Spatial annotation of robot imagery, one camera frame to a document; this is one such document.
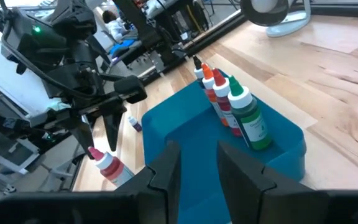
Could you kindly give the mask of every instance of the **wood grain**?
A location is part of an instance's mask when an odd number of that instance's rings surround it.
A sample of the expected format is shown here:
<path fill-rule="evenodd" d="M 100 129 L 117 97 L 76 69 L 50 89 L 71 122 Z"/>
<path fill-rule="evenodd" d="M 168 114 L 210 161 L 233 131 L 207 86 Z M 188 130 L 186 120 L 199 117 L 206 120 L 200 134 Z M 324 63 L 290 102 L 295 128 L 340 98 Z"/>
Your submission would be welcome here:
<path fill-rule="evenodd" d="M 199 56 L 302 128 L 308 147 L 302 183 L 314 189 L 358 189 L 358 19 L 314 16 L 292 35 L 268 38 L 244 23 Z M 144 166 L 142 134 L 128 124 L 195 80 L 192 60 L 147 86 L 149 97 L 128 105 L 117 152 L 134 172 Z M 99 119 L 96 147 L 108 149 Z M 114 190 L 85 159 L 75 190 Z"/>

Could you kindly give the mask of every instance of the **orange cap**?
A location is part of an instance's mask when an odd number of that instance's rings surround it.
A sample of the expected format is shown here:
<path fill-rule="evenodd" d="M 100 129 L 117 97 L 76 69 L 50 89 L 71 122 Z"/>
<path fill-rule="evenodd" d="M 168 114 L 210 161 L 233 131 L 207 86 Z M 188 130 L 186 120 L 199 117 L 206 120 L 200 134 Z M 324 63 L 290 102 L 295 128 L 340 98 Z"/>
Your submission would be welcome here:
<path fill-rule="evenodd" d="M 203 68 L 204 78 L 210 79 L 214 77 L 214 74 L 212 73 L 211 69 L 206 65 L 205 63 L 201 64 L 201 68 Z"/>
<path fill-rule="evenodd" d="M 226 83 L 226 79 L 224 79 L 223 75 L 217 68 L 212 69 L 212 73 L 214 74 L 216 86 L 222 86 Z"/>

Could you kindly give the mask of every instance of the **blue bin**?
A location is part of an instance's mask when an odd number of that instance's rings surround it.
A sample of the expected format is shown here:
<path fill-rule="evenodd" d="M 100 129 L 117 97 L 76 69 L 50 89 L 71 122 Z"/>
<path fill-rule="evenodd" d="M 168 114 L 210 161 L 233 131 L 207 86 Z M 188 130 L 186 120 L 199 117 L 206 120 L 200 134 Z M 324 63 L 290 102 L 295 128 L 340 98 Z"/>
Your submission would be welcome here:
<path fill-rule="evenodd" d="M 230 222 L 216 163 L 218 140 L 231 143 L 296 181 L 305 174 L 302 130 L 258 100 L 273 144 L 251 151 L 244 139 L 221 124 L 204 91 L 192 83 L 142 118 L 145 163 L 150 164 L 174 140 L 181 146 L 181 192 L 178 223 Z"/>

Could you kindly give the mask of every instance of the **green bottle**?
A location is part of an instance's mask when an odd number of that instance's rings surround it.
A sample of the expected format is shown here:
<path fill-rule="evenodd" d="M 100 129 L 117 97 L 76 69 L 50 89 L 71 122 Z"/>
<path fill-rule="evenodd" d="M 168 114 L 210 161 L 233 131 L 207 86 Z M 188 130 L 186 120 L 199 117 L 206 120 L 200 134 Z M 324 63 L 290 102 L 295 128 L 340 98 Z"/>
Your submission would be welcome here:
<path fill-rule="evenodd" d="M 231 111 L 239 124 L 242 135 L 248 147 L 259 151 L 265 149 L 272 142 L 272 137 L 260 113 L 257 100 L 251 95 L 249 89 L 241 86 L 233 77 L 229 77 Z"/>

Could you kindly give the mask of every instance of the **red cap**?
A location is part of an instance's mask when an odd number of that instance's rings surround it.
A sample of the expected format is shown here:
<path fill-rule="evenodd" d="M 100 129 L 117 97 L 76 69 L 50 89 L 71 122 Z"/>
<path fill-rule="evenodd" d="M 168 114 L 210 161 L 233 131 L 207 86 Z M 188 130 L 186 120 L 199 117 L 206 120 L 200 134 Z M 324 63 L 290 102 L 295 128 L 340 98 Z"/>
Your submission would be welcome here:
<path fill-rule="evenodd" d="M 223 75 L 217 68 L 212 69 L 212 72 L 214 74 L 216 86 L 222 86 L 226 83 L 226 79 L 223 77 Z"/>
<path fill-rule="evenodd" d="M 95 149 L 94 147 L 88 147 L 88 150 L 89 150 L 89 152 L 91 153 L 91 155 L 94 157 L 94 159 L 96 161 L 101 160 L 103 158 L 103 156 L 104 156 L 103 152 Z"/>
<path fill-rule="evenodd" d="M 203 68 L 203 73 L 204 73 L 205 79 L 210 79 L 210 78 L 214 77 L 214 75 L 212 74 L 211 69 L 208 67 L 208 65 L 206 65 L 205 63 L 202 63 L 201 68 Z"/>

